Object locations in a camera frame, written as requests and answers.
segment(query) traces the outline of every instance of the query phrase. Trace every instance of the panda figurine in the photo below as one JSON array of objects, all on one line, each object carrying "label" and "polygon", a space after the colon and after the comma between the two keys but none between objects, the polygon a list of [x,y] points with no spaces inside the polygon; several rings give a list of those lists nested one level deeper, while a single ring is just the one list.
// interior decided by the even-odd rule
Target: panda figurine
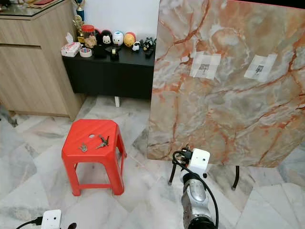
[{"label": "panda figurine", "polygon": [[112,35],[112,41],[116,45],[122,45],[124,42],[124,34],[121,31],[115,31]]},{"label": "panda figurine", "polygon": [[135,42],[135,43],[133,43],[133,45],[132,45],[132,50],[133,50],[134,52],[138,52],[138,51],[140,50],[140,42]]},{"label": "panda figurine", "polygon": [[109,30],[103,30],[100,34],[103,44],[111,44],[112,42],[112,33]]},{"label": "panda figurine", "polygon": [[153,47],[153,41],[151,39],[146,39],[143,45],[143,50],[148,51]]}]

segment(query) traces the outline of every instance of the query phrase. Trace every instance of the black metal stand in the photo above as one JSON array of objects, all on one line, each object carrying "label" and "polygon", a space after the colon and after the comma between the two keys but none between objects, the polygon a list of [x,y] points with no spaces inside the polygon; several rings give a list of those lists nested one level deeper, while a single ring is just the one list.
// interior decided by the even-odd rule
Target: black metal stand
[{"label": "black metal stand", "polygon": [[172,185],[173,176],[175,175],[175,171],[176,171],[176,166],[177,166],[176,163],[173,161],[173,169],[172,169],[170,180],[168,181],[168,185]]},{"label": "black metal stand", "polygon": [[234,181],[234,184],[232,186],[233,191],[235,191],[235,189],[236,189],[236,186],[238,184],[238,180],[239,180],[239,166],[236,166],[235,181]]}]

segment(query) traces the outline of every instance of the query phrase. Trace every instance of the tissue box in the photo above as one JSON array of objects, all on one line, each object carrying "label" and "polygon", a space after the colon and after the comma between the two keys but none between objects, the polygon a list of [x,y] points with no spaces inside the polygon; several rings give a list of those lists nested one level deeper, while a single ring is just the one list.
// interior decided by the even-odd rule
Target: tissue box
[{"label": "tissue box", "polygon": [[61,48],[62,56],[74,57],[81,49],[81,43],[73,42],[71,44],[66,44]]}]

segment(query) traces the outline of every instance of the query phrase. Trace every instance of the cabinet door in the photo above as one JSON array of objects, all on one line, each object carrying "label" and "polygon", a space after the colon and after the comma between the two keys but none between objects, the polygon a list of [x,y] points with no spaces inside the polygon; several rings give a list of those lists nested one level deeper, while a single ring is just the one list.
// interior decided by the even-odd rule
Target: cabinet door
[{"label": "cabinet door", "polygon": [[7,109],[67,114],[40,47],[0,44],[0,63],[0,100]]}]

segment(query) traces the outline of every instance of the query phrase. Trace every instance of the red lid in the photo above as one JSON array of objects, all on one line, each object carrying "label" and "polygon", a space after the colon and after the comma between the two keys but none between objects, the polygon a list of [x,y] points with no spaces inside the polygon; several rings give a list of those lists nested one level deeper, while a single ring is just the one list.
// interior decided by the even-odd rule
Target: red lid
[{"label": "red lid", "polygon": [[93,25],[83,25],[81,27],[81,30],[83,32],[94,32],[94,26]]}]

